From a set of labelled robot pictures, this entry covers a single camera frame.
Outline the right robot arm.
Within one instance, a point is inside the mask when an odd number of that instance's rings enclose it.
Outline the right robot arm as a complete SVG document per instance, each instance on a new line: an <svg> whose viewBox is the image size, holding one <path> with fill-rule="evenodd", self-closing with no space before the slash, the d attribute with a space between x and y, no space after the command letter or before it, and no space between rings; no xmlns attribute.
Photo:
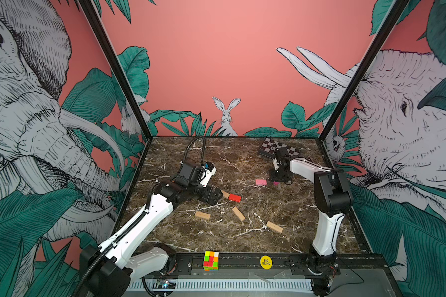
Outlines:
<svg viewBox="0 0 446 297"><path fill-rule="evenodd" d="M284 147L276 149L273 165L271 181L291 183L296 174L313 183L318 225L307 267L313 275L332 270L335 267L339 229L354 201L345 172L322 167L303 157L293 157Z"/></svg>

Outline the light pink block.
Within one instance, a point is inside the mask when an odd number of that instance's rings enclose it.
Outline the light pink block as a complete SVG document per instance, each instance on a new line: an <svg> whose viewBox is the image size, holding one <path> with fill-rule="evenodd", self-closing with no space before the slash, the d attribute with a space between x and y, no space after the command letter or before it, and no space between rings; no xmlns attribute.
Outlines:
<svg viewBox="0 0 446 297"><path fill-rule="evenodd" d="M265 179L256 179L255 180L255 185L256 186L266 186L267 185L267 180L265 180Z"/></svg>

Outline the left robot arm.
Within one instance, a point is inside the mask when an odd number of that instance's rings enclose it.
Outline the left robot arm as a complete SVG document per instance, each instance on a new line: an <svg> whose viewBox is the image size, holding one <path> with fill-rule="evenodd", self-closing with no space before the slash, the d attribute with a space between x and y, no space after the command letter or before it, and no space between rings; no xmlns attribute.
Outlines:
<svg viewBox="0 0 446 297"><path fill-rule="evenodd" d="M137 279L167 267L174 250L159 244L135 255L144 239L180 204L200 200L216 205L223 197L219 188L206 183L180 185L165 179L154 183L146 205L121 229L98 247L85 248L80 254L80 282L74 297L121 297Z"/></svg>

